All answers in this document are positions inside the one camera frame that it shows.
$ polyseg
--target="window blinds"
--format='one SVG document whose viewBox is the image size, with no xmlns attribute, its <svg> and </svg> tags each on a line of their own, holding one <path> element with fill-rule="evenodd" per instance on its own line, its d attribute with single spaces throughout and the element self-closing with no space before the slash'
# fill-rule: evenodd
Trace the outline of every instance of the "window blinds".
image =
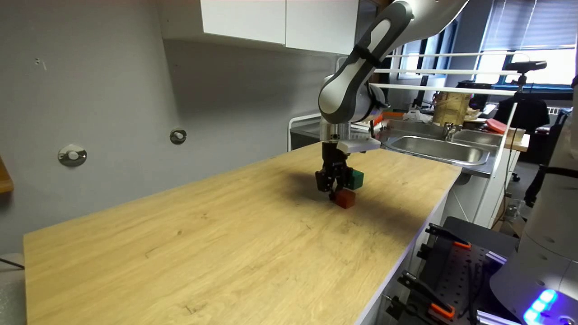
<svg viewBox="0 0 578 325">
<path fill-rule="evenodd" d="M 575 46 L 577 0 L 496 0 L 485 50 Z"/>
</svg>

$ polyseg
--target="white wall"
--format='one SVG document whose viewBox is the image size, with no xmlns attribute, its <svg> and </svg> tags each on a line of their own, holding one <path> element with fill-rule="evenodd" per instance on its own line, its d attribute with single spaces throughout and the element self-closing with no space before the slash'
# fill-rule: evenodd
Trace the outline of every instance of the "white wall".
<svg viewBox="0 0 578 325">
<path fill-rule="evenodd" d="M 169 41 L 165 55 L 147 0 L 2 0 L 0 156 L 17 189 L 0 200 L 0 252 L 28 230 L 284 151 L 288 118 L 317 109 L 331 68 L 221 43 Z M 183 145 L 169 140 L 176 126 Z M 58 164 L 69 142 L 87 164 Z"/>
</svg>

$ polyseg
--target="glowing blue light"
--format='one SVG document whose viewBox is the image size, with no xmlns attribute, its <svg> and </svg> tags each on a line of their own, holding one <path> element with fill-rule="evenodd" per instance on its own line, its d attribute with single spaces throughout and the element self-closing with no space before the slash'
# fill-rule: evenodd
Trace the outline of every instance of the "glowing blue light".
<svg viewBox="0 0 578 325">
<path fill-rule="evenodd" d="M 559 297 L 559 292 L 553 290 L 553 288 L 548 288 L 541 294 L 541 299 L 546 303 L 546 304 L 553 304 Z"/>
<path fill-rule="evenodd" d="M 537 312 L 537 310 L 534 310 L 534 308 L 528 308 L 526 312 L 524 312 L 524 321 L 528 322 L 528 325 L 541 325 L 543 321 L 541 321 L 541 312 Z"/>
<path fill-rule="evenodd" d="M 548 308 L 546 301 L 537 299 L 535 303 L 532 303 L 532 308 L 537 312 L 544 312 Z"/>
</svg>

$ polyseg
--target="white cabinet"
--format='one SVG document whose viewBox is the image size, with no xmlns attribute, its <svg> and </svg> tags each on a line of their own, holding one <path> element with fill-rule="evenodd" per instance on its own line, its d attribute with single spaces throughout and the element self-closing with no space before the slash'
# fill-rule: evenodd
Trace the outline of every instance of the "white cabinet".
<svg viewBox="0 0 578 325">
<path fill-rule="evenodd" d="M 288 0 L 288 46 L 349 53 L 358 0 Z"/>
<path fill-rule="evenodd" d="M 165 37 L 228 35 L 349 53 L 358 0 L 160 0 Z"/>
</svg>

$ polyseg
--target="wooden table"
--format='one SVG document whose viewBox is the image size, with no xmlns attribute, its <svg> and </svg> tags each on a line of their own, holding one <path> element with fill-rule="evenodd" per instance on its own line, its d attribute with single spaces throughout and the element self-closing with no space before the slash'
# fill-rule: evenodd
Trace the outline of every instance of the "wooden table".
<svg viewBox="0 0 578 325">
<path fill-rule="evenodd" d="M 30 232 L 35 322 L 355 322 L 459 167 L 357 153 L 358 201 L 317 191 L 320 145 Z"/>
</svg>

